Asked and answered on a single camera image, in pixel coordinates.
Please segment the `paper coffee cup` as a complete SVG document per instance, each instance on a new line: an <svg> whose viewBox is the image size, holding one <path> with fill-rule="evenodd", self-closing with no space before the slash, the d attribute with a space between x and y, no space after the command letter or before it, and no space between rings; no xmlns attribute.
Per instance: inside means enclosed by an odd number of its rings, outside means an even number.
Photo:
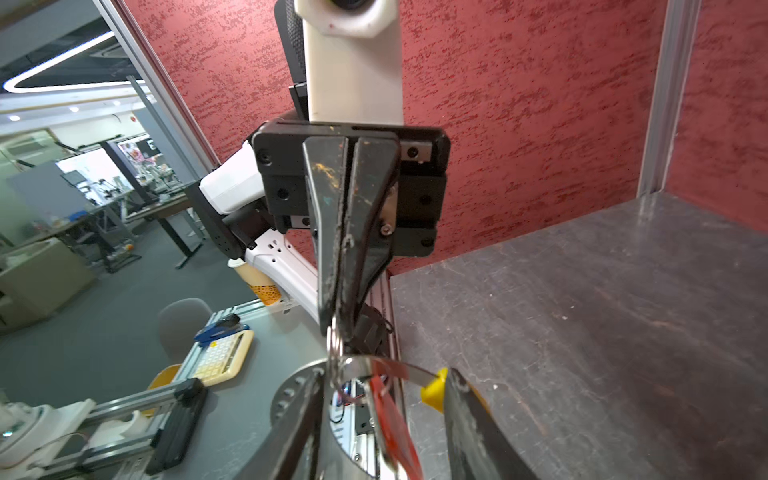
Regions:
<svg viewBox="0 0 768 480"><path fill-rule="evenodd" d="M276 283L242 259L229 259L227 266L247 284L264 305L273 305L281 300L282 294Z"/></svg>

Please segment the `aluminium corner post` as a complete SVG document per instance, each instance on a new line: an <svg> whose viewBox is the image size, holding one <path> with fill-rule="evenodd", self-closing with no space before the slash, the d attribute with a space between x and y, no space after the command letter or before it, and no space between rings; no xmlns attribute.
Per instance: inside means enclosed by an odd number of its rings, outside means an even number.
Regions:
<svg viewBox="0 0 768 480"><path fill-rule="evenodd" d="M210 173L219 166L218 157L126 2L96 0L94 5L153 93L190 169L198 178Z"/></svg>
<svg viewBox="0 0 768 480"><path fill-rule="evenodd" d="M636 196L664 189L671 164L702 2L666 5Z"/></svg>

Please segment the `left aluminium corner post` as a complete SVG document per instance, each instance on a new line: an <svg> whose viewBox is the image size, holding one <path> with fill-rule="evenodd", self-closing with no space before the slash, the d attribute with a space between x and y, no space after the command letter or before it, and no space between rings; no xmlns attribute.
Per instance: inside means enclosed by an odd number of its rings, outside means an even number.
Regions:
<svg viewBox="0 0 768 480"><path fill-rule="evenodd" d="M210 173L219 166L218 157L126 2L96 0L94 5L153 93L190 169L198 178Z"/></svg>

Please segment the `white robot base outside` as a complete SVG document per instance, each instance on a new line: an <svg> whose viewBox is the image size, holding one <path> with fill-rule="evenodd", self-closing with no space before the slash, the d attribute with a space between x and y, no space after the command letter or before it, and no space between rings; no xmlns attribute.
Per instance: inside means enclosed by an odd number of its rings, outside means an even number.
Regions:
<svg viewBox="0 0 768 480"><path fill-rule="evenodd" d="M79 427L95 406L92 399L59 408L2 403L1 478L40 478L68 442L85 439Z"/></svg>

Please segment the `beige sofa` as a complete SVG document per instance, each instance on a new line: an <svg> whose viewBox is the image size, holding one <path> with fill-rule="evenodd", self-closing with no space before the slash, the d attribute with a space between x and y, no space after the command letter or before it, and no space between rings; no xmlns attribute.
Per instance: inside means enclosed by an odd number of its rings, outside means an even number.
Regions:
<svg viewBox="0 0 768 480"><path fill-rule="evenodd" d="M88 289L97 277L56 238L1 256L1 332L49 318Z"/></svg>

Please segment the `blue stapler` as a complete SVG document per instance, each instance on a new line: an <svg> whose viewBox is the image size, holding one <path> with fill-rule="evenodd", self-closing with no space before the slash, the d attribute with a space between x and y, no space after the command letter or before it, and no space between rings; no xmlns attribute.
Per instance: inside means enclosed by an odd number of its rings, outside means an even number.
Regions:
<svg viewBox="0 0 768 480"><path fill-rule="evenodd" d="M220 340L248 329L249 326L241 322L239 315L231 313L215 323L199 330L194 337L194 341L201 345L207 345L213 341Z"/></svg>

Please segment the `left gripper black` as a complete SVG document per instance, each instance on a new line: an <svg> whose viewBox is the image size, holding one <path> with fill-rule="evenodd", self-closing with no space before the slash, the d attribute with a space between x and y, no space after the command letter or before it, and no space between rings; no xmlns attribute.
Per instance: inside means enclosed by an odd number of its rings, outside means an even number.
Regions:
<svg viewBox="0 0 768 480"><path fill-rule="evenodd" d="M354 333L372 230L397 256L432 253L451 142L436 127L276 119L250 137L281 232L306 217L314 234L323 329Z"/></svg>

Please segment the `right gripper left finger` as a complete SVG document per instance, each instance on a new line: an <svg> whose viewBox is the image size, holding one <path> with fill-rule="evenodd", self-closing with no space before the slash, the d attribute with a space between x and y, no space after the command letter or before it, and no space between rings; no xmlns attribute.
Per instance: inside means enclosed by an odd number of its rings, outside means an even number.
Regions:
<svg viewBox="0 0 768 480"><path fill-rule="evenodd" d="M235 479L315 479L324 374L310 369L259 449Z"/></svg>

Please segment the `cream calculator keyboard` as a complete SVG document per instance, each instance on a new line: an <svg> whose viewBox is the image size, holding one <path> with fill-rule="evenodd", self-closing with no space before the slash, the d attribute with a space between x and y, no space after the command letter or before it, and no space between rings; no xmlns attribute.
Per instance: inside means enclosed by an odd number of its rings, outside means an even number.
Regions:
<svg viewBox="0 0 768 480"><path fill-rule="evenodd" d="M191 375L204 386L212 387L235 378L248 356L254 332L242 330L212 341L202 352Z"/></svg>

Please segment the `metal keyring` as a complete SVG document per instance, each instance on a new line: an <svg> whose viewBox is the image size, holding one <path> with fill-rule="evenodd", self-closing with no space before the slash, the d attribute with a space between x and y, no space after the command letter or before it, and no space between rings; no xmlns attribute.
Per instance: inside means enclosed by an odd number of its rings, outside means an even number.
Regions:
<svg viewBox="0 0 768 480"><path fill-rule="evenodd" d="M328 328L327 343L327 375L329 378L325 381L326 399L324 401L322 412L316 477L318 479L372 479L374 476L370 474L366 468L354 461L350 454L344 451L342 445L335 437L333 428L331 427L330 416L330 402L332 396L335 394L342 395L344 393L343 386L346 383L353 384L355 381L360 380L363 383L364 393L360 398L352 396L349 401L351 403L362 402L368 405L368 410L371 414L368 423L372 426L374 432L375 417L371 413L366 398L367 382L372 376L380 376L390 394L390 391L403 381L412 383L421 388L425 387L436 377L436 374L420 367L384 357L371 355L344 355L342 353L342 340L332 327ZM403 474L407 478L407 475L402 469L393 471L384 463L382 454L377 445L375 432L374 448L373 461L379 465L381 471L388 470L395 476Z"/></svg>

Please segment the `right aluminium corner post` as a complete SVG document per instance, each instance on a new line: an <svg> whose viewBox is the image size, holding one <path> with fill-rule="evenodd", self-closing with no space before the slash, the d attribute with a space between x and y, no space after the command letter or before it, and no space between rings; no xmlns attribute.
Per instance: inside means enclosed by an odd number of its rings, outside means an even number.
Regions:
<svg viewBox="0 0 768 480"><path fill-rule="evenodd" d="M636 196L664 189L671 164L702 2L666 5Z"/></svg>

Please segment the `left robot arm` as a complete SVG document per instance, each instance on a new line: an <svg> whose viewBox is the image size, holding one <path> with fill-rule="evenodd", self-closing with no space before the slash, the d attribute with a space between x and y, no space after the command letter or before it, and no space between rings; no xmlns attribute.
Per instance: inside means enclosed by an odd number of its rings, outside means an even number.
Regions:
<svg viewBox="0 0 768 480"><path fill-rule="evenodd" d="M451 143L404 121L395 1L279 1L291 111L187 197L219 250L275 281L350 354L388 356L368 295L396 257L433 252Z"/></svg>

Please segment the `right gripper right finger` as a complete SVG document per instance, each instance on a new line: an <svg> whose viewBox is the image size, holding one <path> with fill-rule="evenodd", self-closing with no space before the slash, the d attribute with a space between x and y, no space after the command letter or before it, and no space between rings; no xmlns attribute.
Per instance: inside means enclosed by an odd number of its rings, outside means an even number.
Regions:
<svg viewBox="0 0 768 480"><path fill-rule="evenodd" d="M536 478L504 436L480 396L454 368L450 368L446 376L443 416L453 479Z"/></svg>

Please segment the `yellow capped key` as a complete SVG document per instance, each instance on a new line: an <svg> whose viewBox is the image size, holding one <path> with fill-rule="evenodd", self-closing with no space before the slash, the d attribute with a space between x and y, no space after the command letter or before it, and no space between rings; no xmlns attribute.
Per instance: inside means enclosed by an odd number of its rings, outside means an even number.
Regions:
<svg viewBox="0 0 768 480"><path fill-rule="evenodd" d="M440 369L436 377L427 386L420 389L420 397L423 404L431 407L439 413L444 413L444 398L448 368Z"/></svg>

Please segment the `red capped key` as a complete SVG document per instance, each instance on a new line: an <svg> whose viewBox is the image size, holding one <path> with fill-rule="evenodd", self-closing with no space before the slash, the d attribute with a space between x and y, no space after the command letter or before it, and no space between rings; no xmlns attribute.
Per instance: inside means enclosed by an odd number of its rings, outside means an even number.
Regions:
<svg viewBox="0 0 768 480"><path fill-rule="evenodd" d="M393 471L402 469L408 479L422 480L423 470L407 423L380 376L368 380L366 398L375 417L374 432L384 463Z"/></svg>

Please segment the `grey office chair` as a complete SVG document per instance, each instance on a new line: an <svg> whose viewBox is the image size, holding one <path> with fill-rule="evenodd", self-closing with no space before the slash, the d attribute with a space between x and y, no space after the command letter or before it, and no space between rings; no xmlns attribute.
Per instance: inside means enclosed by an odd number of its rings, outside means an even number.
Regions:
<svg viewBox="0 0 768 480"><path fill-rule="evenodd" d="M194 343L194 337L207 325L213 311L199 298L175 301L158 314L157 335L171 364L180 364Z"/></svg>

